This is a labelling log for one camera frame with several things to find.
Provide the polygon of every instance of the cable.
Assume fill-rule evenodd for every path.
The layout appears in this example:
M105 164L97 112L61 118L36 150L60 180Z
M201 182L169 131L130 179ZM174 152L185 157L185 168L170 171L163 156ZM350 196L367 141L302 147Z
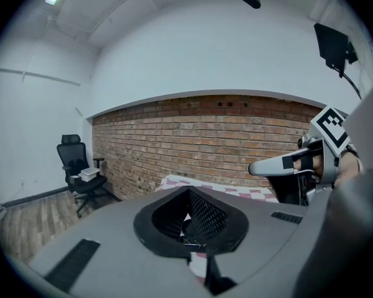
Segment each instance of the cable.
M7 203L10 202L13 198L15 198L15 197L18 195L18 193L20 193L20 192L23 190L23 188L24 188L24 182L21 183L21 186L18 188L17 191L15 191L15 192L13 193L13 195L12 195L11 197L7 198L7 201L6 201L6 202L0 204L0 208L1 208L1 207L4 207L5 204L7 204Z
M335 67L332 67L332 69L334 69L336 72L340 73L340 70L338 68L335 68ZM349 84L351 84L351 86L355 89L355 92L357 93L359 99L362 99L361 97L361 92L359 92L358 90L358 87L356 87L356 85L354 84L353 81L351 81L351 79L345 74L343 73L343 77L349 82Z

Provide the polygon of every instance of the vent grille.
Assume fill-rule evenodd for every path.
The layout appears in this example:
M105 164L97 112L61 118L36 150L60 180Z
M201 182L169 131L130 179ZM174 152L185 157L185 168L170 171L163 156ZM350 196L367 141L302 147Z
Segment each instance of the vent grille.
M293 214L287 214L287 213L278 212L278 211L272 213L271 216L275 217L276 219L279 219L279 220L283 220L283 221L291 222L291 223L296 223L296 224L300 224L301 220L303 219L303 217L301 217L301 216L297 216L297 215L293 215Z
M45 279L58 289L68 292L99 246L97 242L81 240Z
M229 219L224 211L191 191L189 197L192 222L198 227L204 239L209 240L215 237L227 227Z

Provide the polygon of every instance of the brick wall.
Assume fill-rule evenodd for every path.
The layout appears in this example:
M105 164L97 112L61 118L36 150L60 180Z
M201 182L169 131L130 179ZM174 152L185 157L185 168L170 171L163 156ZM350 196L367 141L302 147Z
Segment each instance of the brick wall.
M321 109L252 96L198 96L119 109L93 119L93 153L122 199L149 194L168 174L268 186L249 163L297 149Z

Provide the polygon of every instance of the black mesh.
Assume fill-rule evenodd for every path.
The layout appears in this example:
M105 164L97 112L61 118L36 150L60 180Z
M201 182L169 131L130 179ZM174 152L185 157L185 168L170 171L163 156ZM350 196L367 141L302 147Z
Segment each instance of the black mesh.
M182 235L187 214L191 235ZM237 248L249 222L240 210L195 187L181 187L161 200L145 206L134 219L134 231L141 242L160 256L188 257L204 248L209 255Z
M81 170L88 168L86 145L84 143L62 143L57 146L57 151L62 164L71 167L69 171L71 176L76 176Z
M79 143L81 142L79 135L62 135L61 143Z
M228 216L224 211L206 202L192 191L189 192L189 203L189 215L204 239L209 240L226 228Z

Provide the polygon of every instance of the white ceiling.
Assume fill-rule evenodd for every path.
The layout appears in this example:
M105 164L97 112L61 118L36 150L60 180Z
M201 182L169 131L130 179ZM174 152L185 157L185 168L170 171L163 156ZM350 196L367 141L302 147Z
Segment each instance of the white ceiling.
M58 0L51 6L44 0L28 0L14 21L16 30L37 34L46 26L88 43L104 47L115 37L154 16L158 11L187 0ZM261 0L265 4L279 2L295 8L303 16L309 16L317 0Z

